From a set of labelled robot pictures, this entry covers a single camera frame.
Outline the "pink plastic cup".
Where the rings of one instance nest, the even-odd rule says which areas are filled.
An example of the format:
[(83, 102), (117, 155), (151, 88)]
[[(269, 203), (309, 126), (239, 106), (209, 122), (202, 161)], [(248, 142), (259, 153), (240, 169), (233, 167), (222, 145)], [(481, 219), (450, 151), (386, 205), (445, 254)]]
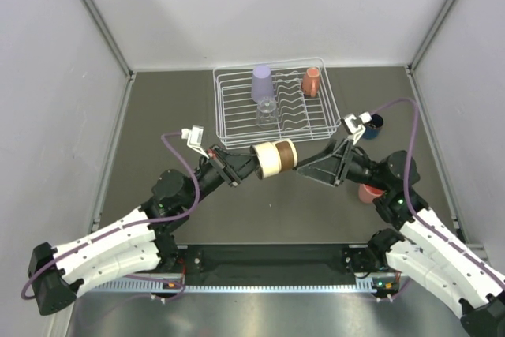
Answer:
[(371, 204), (376, 198), (381, 197), (383, 194), (383, 190), (364, 184), (360, 184), (358, 190), (358, 198), (364, 204)]

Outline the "steel insulated tumbler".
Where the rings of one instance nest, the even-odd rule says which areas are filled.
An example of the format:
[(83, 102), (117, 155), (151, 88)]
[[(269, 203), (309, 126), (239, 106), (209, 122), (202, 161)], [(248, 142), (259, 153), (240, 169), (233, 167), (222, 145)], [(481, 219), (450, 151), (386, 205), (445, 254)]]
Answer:
[(298, 154), (290, 139), (263, 142), (251, 147), (256, 155), (259, 168), (256, 170), (260, 179), (269, 178), (297, 166)]

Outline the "lavender plastic cup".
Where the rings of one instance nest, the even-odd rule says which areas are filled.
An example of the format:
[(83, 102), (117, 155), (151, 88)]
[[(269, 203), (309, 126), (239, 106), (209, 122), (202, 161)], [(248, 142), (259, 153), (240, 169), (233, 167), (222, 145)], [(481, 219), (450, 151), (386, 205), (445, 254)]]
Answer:
[(256, 66), (252, 71), (252, 100), (258, 103), (262, 98), (274, 97), (274, 85), (271, 69), (266, 65)]

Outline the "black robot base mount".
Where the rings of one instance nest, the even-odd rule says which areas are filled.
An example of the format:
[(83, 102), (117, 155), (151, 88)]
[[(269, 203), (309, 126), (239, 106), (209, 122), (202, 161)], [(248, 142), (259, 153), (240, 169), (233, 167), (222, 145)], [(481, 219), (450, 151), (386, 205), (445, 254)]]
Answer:
[(372, 278), (376, 301), (394, 299), (408, 279), (376, 262), (366, 245), (187, 245), (175, 272), (186, 285), (341, 285)]

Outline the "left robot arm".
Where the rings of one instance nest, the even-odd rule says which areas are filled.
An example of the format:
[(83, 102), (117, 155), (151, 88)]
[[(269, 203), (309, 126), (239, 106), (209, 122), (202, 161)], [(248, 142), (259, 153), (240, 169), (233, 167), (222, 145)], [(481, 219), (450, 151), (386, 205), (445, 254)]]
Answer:
[(234, 153), (214, 145), (193, 169), (162, 172), (151, 196), (112, 224), (72, 242), (43, 242), (32, 250), (21, 297), (41, 316), (60, 312), (90, 290), (139, 271), (178, 264), (173, 232), (223, 184), (236, 186), (262, 170), (256, 148)]

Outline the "clear plastic cup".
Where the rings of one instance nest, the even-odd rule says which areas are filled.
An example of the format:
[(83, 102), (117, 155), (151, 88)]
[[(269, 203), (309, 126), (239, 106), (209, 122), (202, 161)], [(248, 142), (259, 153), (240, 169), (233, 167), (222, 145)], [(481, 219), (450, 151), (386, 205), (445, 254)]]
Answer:
[(256, 107), (256, 124), (262, 129), (276, 129), (279, 116), (277, 103), (272, 97), (261, 98)]

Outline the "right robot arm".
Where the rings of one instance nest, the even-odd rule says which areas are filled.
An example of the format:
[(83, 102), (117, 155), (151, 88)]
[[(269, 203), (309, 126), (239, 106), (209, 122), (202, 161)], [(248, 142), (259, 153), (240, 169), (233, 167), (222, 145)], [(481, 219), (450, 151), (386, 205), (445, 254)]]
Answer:
[(325, 185), (349, 180), (383, 191), (373, 204), (390, 228), (368, 241), (368, 262), (377, 271), (399, 271), (445, 304), (470, 336), (504, 334), (504, 276), (477, 256), (413, 189), (415, 162), (396, 151), (371, 160), (351, 140), (331, 140), (302, 160), (298, 174)]

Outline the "pink handled mug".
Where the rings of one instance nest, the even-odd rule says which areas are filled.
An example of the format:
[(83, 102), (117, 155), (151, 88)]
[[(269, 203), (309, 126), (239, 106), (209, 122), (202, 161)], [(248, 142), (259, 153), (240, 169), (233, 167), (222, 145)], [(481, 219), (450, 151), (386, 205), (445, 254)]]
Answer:
[(309, 67), (305, 71), (302, 83), (301, 90), (304, 95), (309, 97), (316, 97), (317, 92), (320, 88), (320, 70), (318, 67)]

